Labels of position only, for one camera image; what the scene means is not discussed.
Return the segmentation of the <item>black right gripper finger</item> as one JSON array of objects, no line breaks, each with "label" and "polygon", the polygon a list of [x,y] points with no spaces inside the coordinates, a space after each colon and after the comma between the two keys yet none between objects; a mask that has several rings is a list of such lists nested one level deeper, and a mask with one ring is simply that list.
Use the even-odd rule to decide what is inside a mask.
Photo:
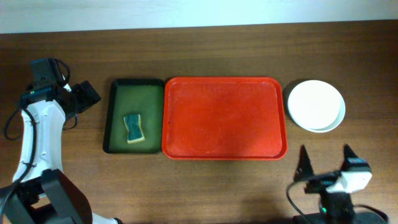
[{"label": "black right gripper finger", "polygon": [[298,182],[314,175],[313,168],[304,145],[300,147],[300,154],[297,168],[294,175],[294,182]]},{"label": "black right gripper finger", "polygon": [[358,166],[358,164],[356,163],[358,156],[354,153],[354,151],[348,144],[345,144],[343,146],[343,155],[344,161],[340,168],[341,171],[353,170],[355,167]]}]

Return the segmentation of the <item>light green plate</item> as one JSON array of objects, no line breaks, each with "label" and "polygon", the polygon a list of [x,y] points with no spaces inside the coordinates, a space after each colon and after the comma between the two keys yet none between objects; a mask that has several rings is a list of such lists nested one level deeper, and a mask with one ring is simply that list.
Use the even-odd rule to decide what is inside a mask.
[{"label": "light green plate", "polygon": [[332,131],[333,129],[337,128],[342,123],[342,121],[345,118],[345,114],[346,114],[346,105],[345,105],[345,101],[344,101],[343,97],[341,97],[338,114],[336,116],[336,119],[331,124],[329,124],[328,126],[326,126],[324,128],[319,128],[319,129],[309,128],[307,126],[301,126],[301,128],[303,128],[307,131],[313,132],[313,133],[327,133],[327,132]]}]

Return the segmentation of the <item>cream white plate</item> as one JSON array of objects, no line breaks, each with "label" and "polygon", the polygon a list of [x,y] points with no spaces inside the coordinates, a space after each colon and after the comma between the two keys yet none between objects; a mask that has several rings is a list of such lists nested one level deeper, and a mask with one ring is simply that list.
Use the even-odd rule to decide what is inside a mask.
[{"label": "cream white plate", "polygon": [[340,107],[341,93],[331,84],[307,80],[296,85],[287,98],[287,109],[297,125],[324,128],[335,119]]}]

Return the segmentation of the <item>yellow green scrub sponge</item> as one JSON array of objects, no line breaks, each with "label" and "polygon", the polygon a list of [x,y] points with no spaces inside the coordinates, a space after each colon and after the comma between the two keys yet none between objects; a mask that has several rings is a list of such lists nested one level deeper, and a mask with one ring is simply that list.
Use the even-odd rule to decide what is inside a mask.
[{"label": "yellow green scrub sponge", "polygon": [[127,143],[134,144],[145,140],[144,132],[141,126],[140,114],[130,114],[123,118],[127,129]]}]

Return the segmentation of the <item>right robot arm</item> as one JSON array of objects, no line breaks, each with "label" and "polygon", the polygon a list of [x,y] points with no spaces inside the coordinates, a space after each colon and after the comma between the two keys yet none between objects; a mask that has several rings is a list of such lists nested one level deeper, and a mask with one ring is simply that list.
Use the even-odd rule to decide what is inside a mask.
[{"label": "right robot arm", "polygon": [[[360,158],[349,145],[343,147],[344,160],[338,170],[316,175],[304,145],[293,182],[285,193],[291,206],[298,212],[293,223],[389,223],[386,213],[369,205],[353,204],[351,194],[363,190],[373,177],[367,160]],[[318,213],[305,214],[296,206],[290,190],[297,184],[305,184],[305,194],[318,194]]]}]

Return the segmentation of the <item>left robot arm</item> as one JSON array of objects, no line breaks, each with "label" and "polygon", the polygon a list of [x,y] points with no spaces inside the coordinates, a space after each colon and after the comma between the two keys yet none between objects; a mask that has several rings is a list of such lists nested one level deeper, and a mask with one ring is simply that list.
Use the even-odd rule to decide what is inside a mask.
[{"label": "left robot arm", "polygon": [[62,168],[65,122],[100,99],[88,81],[71,89],[49,84],[21,95],[22,152],[12,184],[1,189],[2,217],[11,223],[121,222],[95,214]]}]

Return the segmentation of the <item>dark green water tray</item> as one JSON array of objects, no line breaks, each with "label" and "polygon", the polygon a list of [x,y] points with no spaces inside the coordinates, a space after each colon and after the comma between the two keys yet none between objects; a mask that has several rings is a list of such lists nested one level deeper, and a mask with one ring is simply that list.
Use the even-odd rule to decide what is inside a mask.
[{"label": "dark green water tray", "polygon": [[[161,79],[116,79],[111,84],[104,131],[103,151],[108,154],[156,154],[162,150],[164,81]],[[138,114],[144,140],[127,141],[130,130],[124,117]]]}]

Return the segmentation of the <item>red plastic tray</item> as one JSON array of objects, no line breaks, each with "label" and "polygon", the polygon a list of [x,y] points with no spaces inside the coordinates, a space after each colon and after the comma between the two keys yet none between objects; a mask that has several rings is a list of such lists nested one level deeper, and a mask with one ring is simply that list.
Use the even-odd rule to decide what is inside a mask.
[{"label": "red plastic tray", "polygon": [[264,160],[288,151],[280,83],[174,77],[165,84],[162,152],[180,160]]}]

